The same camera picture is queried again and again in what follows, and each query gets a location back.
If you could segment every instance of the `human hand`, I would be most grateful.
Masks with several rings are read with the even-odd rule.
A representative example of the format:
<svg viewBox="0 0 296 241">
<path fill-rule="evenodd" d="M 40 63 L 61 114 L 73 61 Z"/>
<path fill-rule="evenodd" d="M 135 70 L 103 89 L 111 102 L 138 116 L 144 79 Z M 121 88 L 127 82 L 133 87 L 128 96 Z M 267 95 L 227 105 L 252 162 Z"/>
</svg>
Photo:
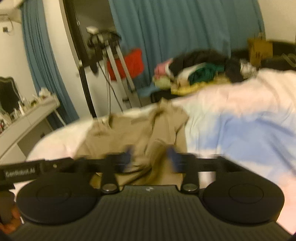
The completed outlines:
<svg viewBox="0 0 296 241">
<path fill-rule="evenodd" d="M 10 223 L 8 224 L 0 223 L 0 230 L 2 230 L 5 234 L 10 234 L 14 232 L 22 224 L 22 221 L 20 219 L 20 213 L 16 205 L 13 206 L 11 213 L 13 218 Z"/>
</svg>

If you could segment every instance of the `red bag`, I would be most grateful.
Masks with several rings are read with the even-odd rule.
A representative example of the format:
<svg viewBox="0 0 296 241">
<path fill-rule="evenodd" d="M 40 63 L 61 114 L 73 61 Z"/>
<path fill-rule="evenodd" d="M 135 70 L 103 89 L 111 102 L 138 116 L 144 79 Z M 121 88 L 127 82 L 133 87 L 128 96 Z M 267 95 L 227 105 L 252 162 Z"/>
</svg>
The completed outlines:
<svg viewBox="0 0 296 241">
<path fill-rule="evenodd" d="M 140 48 L 133 49 L 128 55 L 124 56 L 124 60 L 126 62 L 126 66 L 128 68 L 128 71 L 132 79 L 137 77 L 144 71 L 144 64 L 142 61 L 142 50 Z M 116 63 L 118 72 L 120 74 L 120 77 L 122 79 L 126 78 L 126 74 L 123 70 L 120 59 L 119 58 L 115 59 L 115 63 Z M 109 71 L 111 80 L 116 81 L 116 77 L 111 67 L 110 61 L 108 61 L 107 66 L 108 66 L 108 71 Z"/>
</svg>

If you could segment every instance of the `dark green garment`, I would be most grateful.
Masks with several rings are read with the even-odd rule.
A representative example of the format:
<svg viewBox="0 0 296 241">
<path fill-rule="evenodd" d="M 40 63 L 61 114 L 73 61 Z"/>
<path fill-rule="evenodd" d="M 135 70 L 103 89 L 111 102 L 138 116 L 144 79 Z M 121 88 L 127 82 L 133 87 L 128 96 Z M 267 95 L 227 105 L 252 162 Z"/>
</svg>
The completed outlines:
<svg viewBox="0 0 296 241">
<path fill-rule="evenodd" d="M 190 85 L 203 81 L 208 83 L 213 80 L 217 72 L 224 72 L 224 65 L 206 63 L 204 67 L 197 69 L 195 72 L 193 72 L 189 76 L 188 81 Z"/>
</svg>

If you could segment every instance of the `ribbed black surface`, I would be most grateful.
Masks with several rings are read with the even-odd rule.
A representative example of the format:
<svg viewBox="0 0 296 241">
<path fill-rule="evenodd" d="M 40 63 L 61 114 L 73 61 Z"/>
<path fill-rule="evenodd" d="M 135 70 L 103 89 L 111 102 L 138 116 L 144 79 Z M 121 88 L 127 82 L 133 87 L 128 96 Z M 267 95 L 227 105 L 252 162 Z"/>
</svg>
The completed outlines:
<svg viewBox="0 0 296 241">
<path fill-rule="evenodd" d="M 11 235 L 14 241 L 287 241 L 276 223 L 239 227 L 215 218 L 196 196 L 174 186 L 127 186 L 104 196 L 84 218 L 62 226 L 27 223 Z"/>
</svg>

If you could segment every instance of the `blue curtain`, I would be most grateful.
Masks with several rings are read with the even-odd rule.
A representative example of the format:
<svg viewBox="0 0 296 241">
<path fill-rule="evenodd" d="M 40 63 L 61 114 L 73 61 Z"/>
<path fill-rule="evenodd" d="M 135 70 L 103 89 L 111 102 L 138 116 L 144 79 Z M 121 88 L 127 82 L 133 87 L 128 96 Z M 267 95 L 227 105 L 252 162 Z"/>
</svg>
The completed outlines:
<svg viewBox="0 0 296 241">
<path fill-rule="evenodd" d="M 22 30 L 27 59 L 37 92 L 46 87 L 56 93 L 61 106 L 58 112 L 68 124 L 78 119 L 77 112 L 70 100 L 60 76 L 50 45 L 42 0 L 26 0 L 22 7 Z M 61 127 L 53 114 L 48 117 L 51 126 Z"/>
<path fill-rule="evenodd" d="M 154 68 L 193 49 L 230 55 L 247 38 L 264 32 L 257 0 L 109 0 L 121 48 L 140 47 L 144 73 L 137 88 L 149 86 Z"/>
</svg>

